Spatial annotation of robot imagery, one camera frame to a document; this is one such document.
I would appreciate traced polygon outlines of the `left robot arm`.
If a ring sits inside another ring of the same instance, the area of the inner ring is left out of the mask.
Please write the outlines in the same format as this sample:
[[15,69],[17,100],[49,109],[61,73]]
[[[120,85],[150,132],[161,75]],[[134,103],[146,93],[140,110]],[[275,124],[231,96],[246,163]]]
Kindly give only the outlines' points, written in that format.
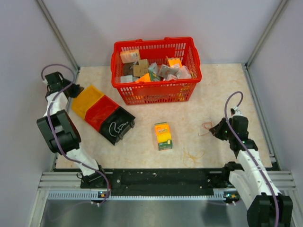
[[65,79],[58,71],[46,75],[44,82],[47,85],[47,109],[36,123],[47,146],[51,152],[77,164],[81,188],[105,188],[107,175],[98,162],[80,146],[80,134],[66,112],[68,99],[78,97],[84,88]]

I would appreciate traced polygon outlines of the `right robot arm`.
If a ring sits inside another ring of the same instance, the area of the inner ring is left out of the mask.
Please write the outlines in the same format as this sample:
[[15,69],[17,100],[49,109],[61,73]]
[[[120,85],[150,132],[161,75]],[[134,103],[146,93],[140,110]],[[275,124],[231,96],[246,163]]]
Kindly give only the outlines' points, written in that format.
[[215,188],[235,187],[247,208],[250,227],[288,227],[293,202],[270,179],[256,143],[248,138],[248,122],[244,116],[233,115],[210,129],[213,136],[229,142],[237,161],[225,164],[219,175],[209,176],[209,183]]

